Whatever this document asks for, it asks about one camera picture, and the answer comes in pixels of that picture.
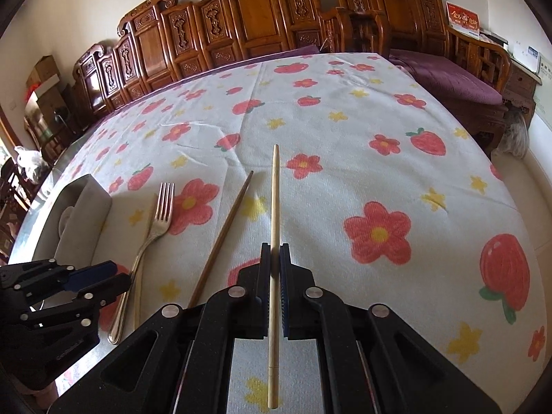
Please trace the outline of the dark brown wooden chopstick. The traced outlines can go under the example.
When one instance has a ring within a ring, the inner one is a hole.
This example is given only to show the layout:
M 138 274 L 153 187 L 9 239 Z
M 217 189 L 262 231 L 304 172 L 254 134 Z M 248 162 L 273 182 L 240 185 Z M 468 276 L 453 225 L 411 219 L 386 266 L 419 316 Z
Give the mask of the dark brown wooden chopstick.
M 227 234 L 232 226 L 232 223 L 235 219 L 235 217 L 237 216 L 237 213 L 238 213 L 238 210 L 239 210 L 239 206 L 240 204 L 242 203 L 242 200 L 246 194 L 246 191 L 248 190 L 249 188 L 249 185 L 250 185 L 250 182 L 252 180 L 252 177 L 254 175 L 254 171 L 250 171 L 249 174 L 247 175 L 247 178 L 245 180 L 245 182 L 242 184 L 240 190 L 239 190 L 239 193 L 238 195 L 236 196 L 236 199 L 234 200 L 234 203 L 232 204 L 227 216 L 226 216 L 226 219 L 221 227 L 221 230 L 218 234 L 218 236 L 216 237 L 216 240 L 215 242 L 213 243 L 213 247 L 211 248 L 210 252 L 209 252 L 209 256 L 208 256 L 208 259 L 201 271 L 201 274 L 197 280 L 197 284 L 196 286 L 194 287 L 194 290 L 193 290 L 193 294 L 191 295 L 190 297 L 190 300 L 188 302 L 188 308 L 192 308 L 192 307 L 195 307 L 198 302 L 199 302 L 199 299 L 203 293 L 203 290 L 206 286 L 206 283 L 207 283 L 207 280 L 209 278 L 209 274 L 211 272 L 211 270 L 213 269 L 213 265 L 215 264 L 217 258 L 218 258 L 218 255 L 222 249 L 222 246 L 224 245 L 224 242 L 226 240 L 226 237 L 227 237 Z

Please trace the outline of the white wall panel box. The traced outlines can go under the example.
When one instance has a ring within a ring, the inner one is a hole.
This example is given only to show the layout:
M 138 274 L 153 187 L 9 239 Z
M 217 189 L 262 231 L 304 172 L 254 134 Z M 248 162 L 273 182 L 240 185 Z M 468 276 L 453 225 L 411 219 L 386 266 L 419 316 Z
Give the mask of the white wall panel box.
M 534 94 L 536 112 L 549 129 L 552 129 L 552 68 L 551 62 L 543 54 L 540 55 L 538 76 L 541 84 Z

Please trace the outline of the grey metal utensil box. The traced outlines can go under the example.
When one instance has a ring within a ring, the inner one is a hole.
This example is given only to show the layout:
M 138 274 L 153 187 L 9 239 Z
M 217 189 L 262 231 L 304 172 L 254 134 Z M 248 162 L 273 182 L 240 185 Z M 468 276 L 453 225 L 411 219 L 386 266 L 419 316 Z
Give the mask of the grey metal utensil box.
M 111 205 L 111 196 L 90 174 L 67 184 L 53 201 L 38 237 L 33 260 L 55 259 L 59 265 L 74 265 L 77 269 L 89 266 Z M 58 221 L 69 206 L 74 210 L 62 238 L 59 238 Z

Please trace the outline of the white plastic bag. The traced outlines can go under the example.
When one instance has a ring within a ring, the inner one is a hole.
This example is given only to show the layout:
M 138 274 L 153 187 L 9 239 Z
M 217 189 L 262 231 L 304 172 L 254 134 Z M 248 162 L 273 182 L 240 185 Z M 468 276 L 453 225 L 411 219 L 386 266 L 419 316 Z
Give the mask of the white plastic bag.
M 41 178 L 45 177 L 49 170 L 49 164 L 44 160 L 42 154 L 38 150 L 27 150 L 23 146 L 14 148 L 17 153 L 17 164 L 24 170 L 26 178 L 38 184 Z

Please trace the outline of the large cream plastic spoon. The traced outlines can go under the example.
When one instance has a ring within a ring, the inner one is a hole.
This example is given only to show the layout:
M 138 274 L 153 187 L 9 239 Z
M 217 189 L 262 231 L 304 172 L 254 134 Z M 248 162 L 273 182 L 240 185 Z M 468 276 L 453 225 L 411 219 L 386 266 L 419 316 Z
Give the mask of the large cream plastic spoon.
M 58 221 L 58 236 L 59 236 L 59 238 L 62 238 L 63 232 L 67 228 L 67 223 L 70 220 L 70 217 L 73 213 L 73 210 L 74 210 L 73 206 L 66 207 L 63 210 L 62 214 L 60 215 L 60 218 L 59 218 L 59 221 Z

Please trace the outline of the strawberry flower tablecloth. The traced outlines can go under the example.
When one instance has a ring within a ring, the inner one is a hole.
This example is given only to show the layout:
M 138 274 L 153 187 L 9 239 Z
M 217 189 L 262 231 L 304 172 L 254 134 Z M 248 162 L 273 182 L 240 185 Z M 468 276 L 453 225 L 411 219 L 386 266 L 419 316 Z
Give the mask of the strawberry flower tablecloth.
M 514 412 L 543 372 L 544 284 L 502 176 L 455 118 L 374 54 L 301 55 L 158 92 L 104 121 L 60 176 L 112 200 L 95 261 L 130 268 L 155 196 L 168 232 L 142 264 L 140 316 L 186 306 L 237 195 L 203 296 L 233 285 L 270 239 L 281 155 L 281 240 L 318 285 L 383 303 Z

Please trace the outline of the wooden side table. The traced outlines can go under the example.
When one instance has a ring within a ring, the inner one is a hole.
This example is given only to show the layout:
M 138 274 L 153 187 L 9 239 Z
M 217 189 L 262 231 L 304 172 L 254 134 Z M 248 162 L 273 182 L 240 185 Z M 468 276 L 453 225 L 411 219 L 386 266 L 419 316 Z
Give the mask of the wooden side table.
M 515 109 L 523 116 L 527 127 L 531 125 L 536 108 L 535 91 L 541 85 L 542 80 L 535 73 L 512 60 L 510 76 L 502 91 L 502 99 L 507 108 Z

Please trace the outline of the wooden chair at left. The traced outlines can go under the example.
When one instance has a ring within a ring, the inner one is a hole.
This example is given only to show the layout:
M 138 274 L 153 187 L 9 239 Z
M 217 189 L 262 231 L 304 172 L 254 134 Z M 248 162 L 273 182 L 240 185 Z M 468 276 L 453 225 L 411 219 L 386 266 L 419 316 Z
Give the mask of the wooden chair at left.
M 8 263 L 25 215 L 46 175 L 66 149 L 60 134 L 54 135 L 43 145 L 38 156 L 46 162 L 46 167 L 39 169 L 37 183 L 28 178 L 11 156 L 1 160 L 1 265 Z

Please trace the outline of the white box on side table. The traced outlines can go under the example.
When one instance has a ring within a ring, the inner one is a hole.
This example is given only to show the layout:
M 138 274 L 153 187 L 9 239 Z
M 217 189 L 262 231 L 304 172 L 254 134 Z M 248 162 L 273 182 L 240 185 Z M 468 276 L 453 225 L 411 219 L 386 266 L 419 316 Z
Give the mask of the white box on side table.
M 522 66 L 537 74 L 540 69 L 540 52 L 535 48 L 515 41 L 513 46 L 514 59 Z

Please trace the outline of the silver metal fork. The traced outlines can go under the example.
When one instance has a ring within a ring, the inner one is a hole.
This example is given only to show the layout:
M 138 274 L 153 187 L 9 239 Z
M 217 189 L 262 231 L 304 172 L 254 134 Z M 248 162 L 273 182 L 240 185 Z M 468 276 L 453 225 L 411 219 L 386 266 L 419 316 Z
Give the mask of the silver metal fork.
M 152 220 L 151 224 L 151 232 L 147 240 L 144 240 L 143 244 L 140 246 L 140 248 L 143 247 L 145 249 L 145 252 L 148 247 L 154 243 L 154 241 L 158 240 L 160 237 L 164 236 L 167 233 L 172 222 L 174 197 L 175 184 L 162 182 L 157 198 L 154 219 Z M 122 341 L 122 334 L 125 331 L 127 310 L 129 309 L 129 307 L 133 308 L 133 286 L 138 270 L 138 257 L 141 256 L 142 253 L 140 248 L 138 249 L 137 257 L 135 258 L 135 262 L 133 263 L 130 272 L 130 289 L 122 296 L 118 307 L 116 308 L 113 323 L 108 333 L 109 343 L 112 345 L 118 345 Z

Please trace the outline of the carved wooden long sofa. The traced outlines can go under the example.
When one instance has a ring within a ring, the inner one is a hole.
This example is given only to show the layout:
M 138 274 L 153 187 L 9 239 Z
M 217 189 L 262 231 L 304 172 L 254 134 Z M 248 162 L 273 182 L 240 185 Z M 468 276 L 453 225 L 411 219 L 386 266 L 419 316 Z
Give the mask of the carved wooden long sofa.
M 181 79 L 315 46 L 340 51 L 342 25 L 320 0 L 146 0 L 75 63 L 78 107 L 99 120 Z

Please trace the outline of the stacked cardboard boxes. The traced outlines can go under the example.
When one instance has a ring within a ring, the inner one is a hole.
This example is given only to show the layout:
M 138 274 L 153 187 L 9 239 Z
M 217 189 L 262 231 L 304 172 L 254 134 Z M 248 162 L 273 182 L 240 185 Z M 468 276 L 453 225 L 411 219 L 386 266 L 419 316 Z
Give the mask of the stacked cardboard boxes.
M 37 143 L 67 126 L 69 110 L 60 92 L 60 76 L 52 55 L 43 56 L 26 81 L 24 120 Z

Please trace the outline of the purple sofa cushion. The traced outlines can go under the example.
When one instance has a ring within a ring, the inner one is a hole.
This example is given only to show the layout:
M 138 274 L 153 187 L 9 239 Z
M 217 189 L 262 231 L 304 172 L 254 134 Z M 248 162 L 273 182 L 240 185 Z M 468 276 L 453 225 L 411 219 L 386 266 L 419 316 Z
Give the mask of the purple sofa cushion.
M 285 51 L 275 52 L 271 54 L 261 55 L 255 58 L 244 59 L 240 63 L 245 66 L 245 65 L 252 65 L 253 63 L 263 63 L 270 60 L 293 58 L 293 57 L 299 57 L 303 55 L 319 54 L 319 52 L 320 50 L 316 45 L 309 45 L 309 46 L 297 48 L 294 50 L 285 50 Z

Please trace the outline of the grey fluffy bag on floor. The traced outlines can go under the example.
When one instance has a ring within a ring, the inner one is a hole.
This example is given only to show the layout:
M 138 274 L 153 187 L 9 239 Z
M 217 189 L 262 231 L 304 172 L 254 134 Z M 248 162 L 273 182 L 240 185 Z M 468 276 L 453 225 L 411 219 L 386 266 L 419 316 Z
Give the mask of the grey fluffy bag on floor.
M 505 115 L 506 129 L 498 145 L 498 152 L 523 159 L 530 146 L 527 124 L 521 111 L 509 110 Z

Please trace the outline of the red calendar card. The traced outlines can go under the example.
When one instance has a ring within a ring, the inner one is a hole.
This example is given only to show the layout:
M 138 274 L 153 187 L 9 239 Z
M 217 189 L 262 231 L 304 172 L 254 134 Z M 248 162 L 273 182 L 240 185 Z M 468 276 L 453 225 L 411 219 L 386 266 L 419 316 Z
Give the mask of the red calendar card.
M 446 2 L 445 6 L 449 24 L 453 29 L 467 36 L 479 37 L 480 21 L 475 12 L 450 2 Z

